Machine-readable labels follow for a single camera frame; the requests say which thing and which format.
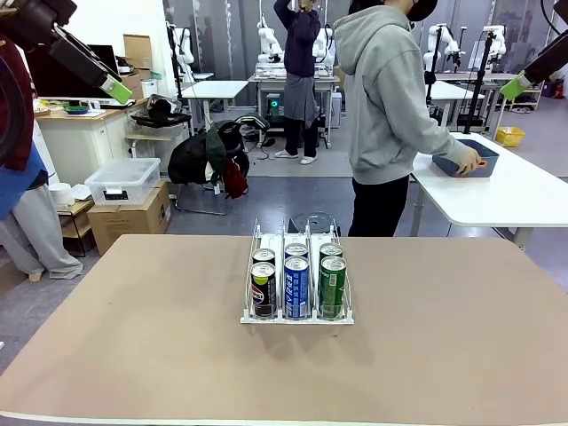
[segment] white sneaker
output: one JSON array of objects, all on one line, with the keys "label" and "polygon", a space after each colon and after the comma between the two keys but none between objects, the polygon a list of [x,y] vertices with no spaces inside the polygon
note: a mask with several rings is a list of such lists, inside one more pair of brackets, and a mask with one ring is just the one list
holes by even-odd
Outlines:
[{"label": "white sneaker", "polygon": [[296,155],[289,154],[288,151],[286,151],[286,150],[284,149],[284,150],[279,151],[278,153],[276,153],[276,154],[274,155],[274,157],[275,157],[275,158],[289,158],[289,159],[294,160],[295,158],[298,158],[298,155],[297,155],[297,154],[296,154]]},{"label": "white sneaker", "polygon": [[303,166],[307,166],[308,164],[312,164],[315,161],[316,161],[316,157],[304,157],[300,161],[300,164],[302,164]]}]

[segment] hand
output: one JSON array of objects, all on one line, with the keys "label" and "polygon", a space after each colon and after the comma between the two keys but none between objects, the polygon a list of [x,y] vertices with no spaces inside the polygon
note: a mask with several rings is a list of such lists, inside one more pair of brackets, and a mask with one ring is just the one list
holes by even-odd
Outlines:
[{"label": "hand", "polygon": [[458,162],[460,169],[457,174],[460,176],[469,175],[469,173],[477,169],[481,161],[479,153],[475,149],[468,147],[468,153]]}]

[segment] beverage dispenser rack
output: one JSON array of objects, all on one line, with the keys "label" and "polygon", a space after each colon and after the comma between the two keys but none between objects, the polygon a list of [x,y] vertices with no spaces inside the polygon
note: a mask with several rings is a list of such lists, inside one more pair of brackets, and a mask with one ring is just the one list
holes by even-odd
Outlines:
[{"label": "beverage dispenser rack", "polygon": [[[308,260],[310,262],[309,271],[309,290],[308,300],[310,309],[304,318],[288,319],[284,306],[285,301],[285,247],[288,244],[301,242],[308,247]],[[349,280],[349,265],[347,265],[347,275],[345,277],[345,291],[343,293],[343,306],[340,315],[336,319],[323,319],[318,313],[319,306],[319,284],[320,284],[320,247],[323,244],[333,242],[340,244],[337,225],[334,223],[329,227],[329,233],[310,232],[310,224],[305,227],[304,233],[287,233],[286,226],[282,222],[278,233],[262,233],[258,218],[255,222],[255,230],[250,244],[248,255],[247,282],[245,287],[245,304],[241,324],[294,324],[294,325],[341,325],[350,326],[354,324],[353,310],[351,304],[351,282]],[[250,269],[253,265],[252,255],[257,249],[271,249],[276,254],[276,312],[272,313],[271,318],[260,318],[255,315],[255,306],[252,299],[252,279]]]}]

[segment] can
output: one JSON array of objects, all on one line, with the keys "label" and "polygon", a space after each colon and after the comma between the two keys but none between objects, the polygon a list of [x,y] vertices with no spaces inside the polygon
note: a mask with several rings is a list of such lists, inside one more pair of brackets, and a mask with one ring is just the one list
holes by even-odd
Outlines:
[{"label": "can", "polygon": [[276,253],[268,248],[259,248],[252,254],[252,263],[259,264],[261,262],[268,262],[269,264],[276,265]]},{"label": "can", "polygon": [[268,262],[253,264],[250,276],[255,315],[272,318],[276,313],[276,267]]},{"label": "can", "polygon": [[346,273],[347,263],[339,256],[329,256],[321,261],[319,314],[327,320],[333,320],[341,313]]},{"label": "can", "polygon": [[293,242],[288,244],[284,250],[285,258],[288,259],[292,256],[301,256],[308,258],[308,246],[301,242]]},{"label": "can", "polygon": [[310,286],[310,262],[301,256],[292,256],[284,262],[286,318],[301,320],[310,313],[308,287]]},{"label": "can", "polygon": [[321,261],[329,256],[343,257],[343,247],[334,242],[322,244],[319,248],[319,263],[321,264]]}]

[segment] blue can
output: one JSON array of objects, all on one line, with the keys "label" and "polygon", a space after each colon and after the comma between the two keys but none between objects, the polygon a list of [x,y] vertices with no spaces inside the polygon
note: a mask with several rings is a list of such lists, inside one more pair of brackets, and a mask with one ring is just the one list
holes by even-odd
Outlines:
[{"label": "blue can", "polygon": [[288,244],[286,248],[284,248],[284,257],[288,259],[292,256],[301,256],[308,258],[308,246],[302,244],[301,242],[293,242],[292,244]]},{"label": "blue can", "polygon": [[292,256],[284,262],[285,313],[290,320],[301,320],[310,314],[308,287],[310,286],[310,262],[305,257]]}]

